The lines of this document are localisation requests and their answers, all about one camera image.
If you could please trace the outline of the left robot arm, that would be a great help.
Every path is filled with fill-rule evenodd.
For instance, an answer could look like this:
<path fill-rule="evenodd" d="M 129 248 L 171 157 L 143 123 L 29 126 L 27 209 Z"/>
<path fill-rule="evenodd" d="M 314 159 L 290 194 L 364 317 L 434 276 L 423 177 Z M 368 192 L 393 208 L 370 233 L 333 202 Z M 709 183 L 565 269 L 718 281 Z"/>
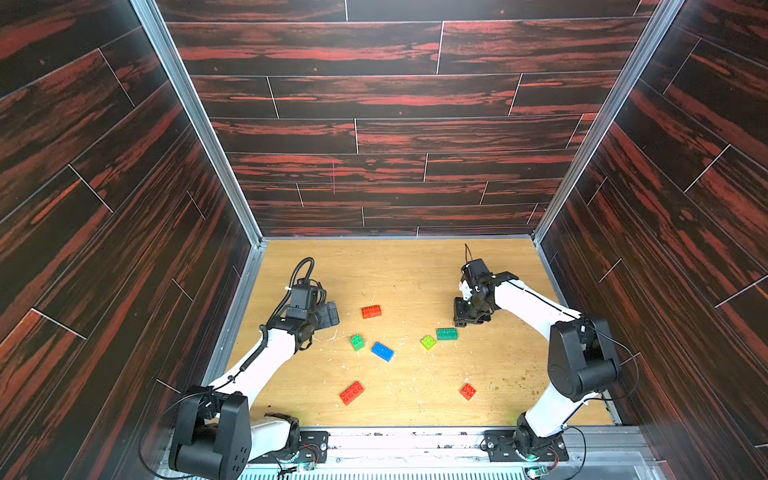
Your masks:
<path fill-rule="evenodd" d="M 248 354 L 209 385 L 189 388 L 170 408 L 176 418 L 169 467 L 183 479 L 237 479 L 256 460 L 282 464 L 310 454 L 297 418 L 273 413 L 253 422 L 250 409 L 278 369 L 311 346 L 317 330 L 338 323 L 321 284 L 296 281 Z"/>

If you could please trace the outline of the dark green lego brick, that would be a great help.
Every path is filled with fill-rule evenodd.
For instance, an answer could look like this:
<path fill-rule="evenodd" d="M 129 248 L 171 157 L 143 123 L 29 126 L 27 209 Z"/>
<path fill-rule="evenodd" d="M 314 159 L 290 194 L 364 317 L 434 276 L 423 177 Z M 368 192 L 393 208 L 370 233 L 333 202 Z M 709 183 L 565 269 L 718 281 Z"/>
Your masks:
<path fill-rule="evenodd" d="M 438 328 L 436 336 L 438 341 L 455 341 L 458 339 L 459 334 L 456 328 Z"/>

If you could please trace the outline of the green small lego brick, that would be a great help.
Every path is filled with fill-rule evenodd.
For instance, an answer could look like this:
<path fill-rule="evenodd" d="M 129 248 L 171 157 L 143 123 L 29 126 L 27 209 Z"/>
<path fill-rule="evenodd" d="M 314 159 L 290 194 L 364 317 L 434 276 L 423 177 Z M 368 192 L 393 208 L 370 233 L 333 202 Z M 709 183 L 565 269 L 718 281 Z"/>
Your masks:
<path fill-rule="evenodd" d="M 350 338 L 350 343 L 355 351 L 360 351 L 365 346 L 365 340 L 360 334 L 352 336 Z"/>

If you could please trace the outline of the lime green lego brick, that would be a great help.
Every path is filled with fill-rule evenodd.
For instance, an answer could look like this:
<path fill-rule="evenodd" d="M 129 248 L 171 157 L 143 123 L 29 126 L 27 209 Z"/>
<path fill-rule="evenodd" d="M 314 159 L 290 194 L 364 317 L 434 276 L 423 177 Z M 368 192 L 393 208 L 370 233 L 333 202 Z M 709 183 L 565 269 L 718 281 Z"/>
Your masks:
<path fill-rule="evenodd" d="M 426 349 L 431 350 L 437 343 L 437 340 L 431 335 L 426 335 L 420 340 L 420 344 Z"/>

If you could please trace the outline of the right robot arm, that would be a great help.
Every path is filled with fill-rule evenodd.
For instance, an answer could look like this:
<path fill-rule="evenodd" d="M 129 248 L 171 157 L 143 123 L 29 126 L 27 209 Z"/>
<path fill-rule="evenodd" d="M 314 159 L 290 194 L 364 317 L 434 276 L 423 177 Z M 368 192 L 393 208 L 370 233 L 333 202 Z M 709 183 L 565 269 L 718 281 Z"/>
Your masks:
<path fill-rule="evenodd" d="M 608 321 L 566 308 L 509 272 L 493 273 L 481 259 L 461 268 L 461 295 L 454 299 L 457 327 L 483 324 L 508 311 L 548 342 L 549 384 L 521 414 L 512 444 L 524 458 L 538 459 L 562 439 L 567 421 L 618 380 L 621 361 Z"/>

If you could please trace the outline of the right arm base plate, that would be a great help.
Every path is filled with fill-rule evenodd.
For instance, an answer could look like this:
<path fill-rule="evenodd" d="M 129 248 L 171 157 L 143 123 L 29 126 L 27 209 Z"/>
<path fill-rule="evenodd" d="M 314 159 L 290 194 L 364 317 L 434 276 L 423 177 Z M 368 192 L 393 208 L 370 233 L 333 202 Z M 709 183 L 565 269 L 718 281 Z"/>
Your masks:
<path fill-rule="evenodd" d="M 486 430 L 480 443 L 489 460 L 510 462 L 564 462 L 569 460 L 562 434 L 538 437 L 527 429 Z"/>

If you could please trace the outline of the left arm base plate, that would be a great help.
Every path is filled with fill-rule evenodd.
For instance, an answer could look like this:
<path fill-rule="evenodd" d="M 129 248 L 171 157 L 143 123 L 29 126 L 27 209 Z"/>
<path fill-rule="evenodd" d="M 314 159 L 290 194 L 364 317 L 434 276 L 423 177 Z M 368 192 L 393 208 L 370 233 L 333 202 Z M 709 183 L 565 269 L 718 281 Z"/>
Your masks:
<path fill-rule="evenodd" d="M 250 464 L 323 464 L 327 461 L 330 433 L 323 430 L 300 430 L 297 436 L 277 451 L 250 460 Z"/>

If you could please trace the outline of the blue lego brick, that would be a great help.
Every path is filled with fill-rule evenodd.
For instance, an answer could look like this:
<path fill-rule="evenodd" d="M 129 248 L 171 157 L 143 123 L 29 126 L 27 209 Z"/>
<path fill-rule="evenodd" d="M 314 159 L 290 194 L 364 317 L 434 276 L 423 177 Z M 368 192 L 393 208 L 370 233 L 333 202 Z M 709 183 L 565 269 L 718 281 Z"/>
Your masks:
<path fill-rule="evenodd" d="M 374 343 L 374 345 L 371 348 L 371 352 L 375 356 L 377 356 L 378 358 L 386 362 L 390 362 L 394 357 L 394 351 L 389 347 L 386 347 L 385 345 L 381 344 L 380 342 Z"/>

